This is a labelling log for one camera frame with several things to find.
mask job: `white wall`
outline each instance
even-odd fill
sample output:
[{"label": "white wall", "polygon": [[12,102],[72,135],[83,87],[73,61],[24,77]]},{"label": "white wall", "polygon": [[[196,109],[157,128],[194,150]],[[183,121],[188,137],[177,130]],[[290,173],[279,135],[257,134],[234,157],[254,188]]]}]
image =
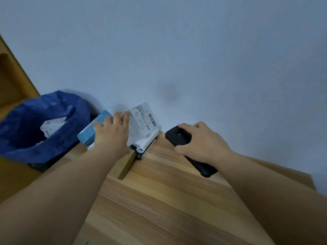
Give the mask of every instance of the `white wall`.
[{"label": "white wall", "polygon": [[327,194],[327,0],[0,0],[0,32],[41,94],[163,131],[203,120],[235,151]]}]

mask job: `black case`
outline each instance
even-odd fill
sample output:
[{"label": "black case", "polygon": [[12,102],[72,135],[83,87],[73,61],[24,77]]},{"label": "black case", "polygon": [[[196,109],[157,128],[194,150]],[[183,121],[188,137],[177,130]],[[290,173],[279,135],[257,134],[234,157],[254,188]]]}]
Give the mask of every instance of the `black case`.
[{"label": "black case", "polygon": [[[174,146],[188,144],[192,139],[191,134],[178,126],[167,131],[165,137]],[[209,178],[211,175],[218,172],[216,168],[207,163],[194,161],[187,156],[185,156],[185,158],[201,173],[203,177]]]}]

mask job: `blue plastic bag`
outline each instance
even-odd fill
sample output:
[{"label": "blue plastic bag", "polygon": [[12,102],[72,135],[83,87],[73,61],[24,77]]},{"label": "blue plastic bag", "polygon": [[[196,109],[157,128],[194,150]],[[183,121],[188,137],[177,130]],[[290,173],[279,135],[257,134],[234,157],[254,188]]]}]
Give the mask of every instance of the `blue plastic bag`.
[{"label": "blue plastic bag", "polygon": [[[0,156],[16,162],[45,163],[78,141],[77,134],[90,123],[90,115],[86,102],[76,94],[56,91],[27,100],[0,123]],[[40,130],[43,122],[65,116],[66,123],[46,139]]]}]

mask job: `light blue box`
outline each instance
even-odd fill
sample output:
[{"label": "light blue box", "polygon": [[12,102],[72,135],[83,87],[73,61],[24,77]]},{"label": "light blue box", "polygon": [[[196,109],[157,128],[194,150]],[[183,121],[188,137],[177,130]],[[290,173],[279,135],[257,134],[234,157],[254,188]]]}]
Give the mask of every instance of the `light blue box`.
[{"label": "light blue box", "polygon": [[112,116],[112,115],[108,111],[104,110],[77,135],[78,139],[81,141],[82,144],[86,144],[87,146],[90,146],[94,142],[94,139],[96,137],[96,132],[93,128],[93,123],[98,121],[101,124],[103,124],[105,116]]}]

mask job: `right forearm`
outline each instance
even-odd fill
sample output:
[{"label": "right forearm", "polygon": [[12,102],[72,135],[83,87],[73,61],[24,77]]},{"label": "right forearm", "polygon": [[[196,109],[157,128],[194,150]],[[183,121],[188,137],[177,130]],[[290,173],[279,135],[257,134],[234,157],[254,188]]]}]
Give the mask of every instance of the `right forearm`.
[{"label": "right forearm", "polygon": [[327,240],[327,199],[322,195],[234,152],[213,165],[276,244]]}]

